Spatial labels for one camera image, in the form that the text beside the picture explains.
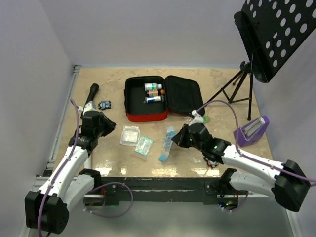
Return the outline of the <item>amber bottle orange cap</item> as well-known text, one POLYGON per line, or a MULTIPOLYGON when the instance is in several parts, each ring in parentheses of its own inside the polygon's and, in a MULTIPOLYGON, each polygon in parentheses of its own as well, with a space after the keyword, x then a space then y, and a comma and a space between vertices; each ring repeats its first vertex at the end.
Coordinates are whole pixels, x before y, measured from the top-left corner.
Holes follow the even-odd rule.
POLYGON ((147 95, 148 97, 155 97, 155 96, 161 96, 165 94, 164 89, 155 89, 155 90, 148 90, 147 95))

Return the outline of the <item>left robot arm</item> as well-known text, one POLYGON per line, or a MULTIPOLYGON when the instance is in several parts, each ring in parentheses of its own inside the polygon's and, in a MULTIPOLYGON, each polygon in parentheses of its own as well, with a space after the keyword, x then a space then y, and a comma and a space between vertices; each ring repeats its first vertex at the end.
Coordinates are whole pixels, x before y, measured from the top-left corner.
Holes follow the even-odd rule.
POLYGON ((48 180, 25 196, 26 226, 42 232, 60 234, 65 229, 74 206, 90 192, 102 189, 98 171, 79 168, 90 158, 98 139, 114 131, 116 124, 98 111, 93 101, 78 107, 82 117, 77 118, 74 136, 66 152, 48 180))

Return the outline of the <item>white bandage roll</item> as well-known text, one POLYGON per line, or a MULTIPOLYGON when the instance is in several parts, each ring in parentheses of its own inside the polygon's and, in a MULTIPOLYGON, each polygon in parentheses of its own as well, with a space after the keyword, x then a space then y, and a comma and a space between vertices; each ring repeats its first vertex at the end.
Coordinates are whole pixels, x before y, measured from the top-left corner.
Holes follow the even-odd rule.
POLYGON ((145 97, 144 103, 154 103, 162 101, 161 96, 145 97))

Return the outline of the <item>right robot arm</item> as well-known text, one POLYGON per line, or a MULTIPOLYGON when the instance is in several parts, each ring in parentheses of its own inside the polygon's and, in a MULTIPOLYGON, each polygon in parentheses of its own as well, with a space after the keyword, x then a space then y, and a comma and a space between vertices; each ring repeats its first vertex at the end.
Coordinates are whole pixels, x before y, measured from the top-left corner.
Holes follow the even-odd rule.
POLYGON ((203 124, 201 115, 197 111, 193 114, 194 120, 184 124, 172 141, 182 148, 197 149, 209 164, 232 167, 221 177, 222 192, 255 192, 272 197, 287 210, 300 210, 312 185, 296 162, 287 160, 282 163, 239 150, 236 145, 213 137, 203 124))

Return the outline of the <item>white medicine bottle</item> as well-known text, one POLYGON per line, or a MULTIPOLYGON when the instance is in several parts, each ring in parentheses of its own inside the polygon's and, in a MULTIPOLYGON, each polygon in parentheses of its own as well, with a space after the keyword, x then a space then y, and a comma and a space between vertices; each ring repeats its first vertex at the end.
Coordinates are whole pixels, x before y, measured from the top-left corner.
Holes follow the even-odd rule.
POLYGON ((144 89, 146 91, 155 90, 155 89, 162 89, 162 84, 157 83, 145 83, 144 89))

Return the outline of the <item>blue mask package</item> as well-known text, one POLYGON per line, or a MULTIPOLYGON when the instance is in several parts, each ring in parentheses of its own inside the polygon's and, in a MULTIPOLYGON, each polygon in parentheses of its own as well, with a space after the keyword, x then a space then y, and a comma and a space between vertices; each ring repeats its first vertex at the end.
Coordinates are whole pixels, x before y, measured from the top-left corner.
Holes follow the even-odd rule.
POLYGON ((172 138, 176 135, 174 126, 170 126, 166 130, 166 137, 162 146, 161 155, 159 157, 159 161, 165 162, 167 161, 170 150, 173 144, 172 138))

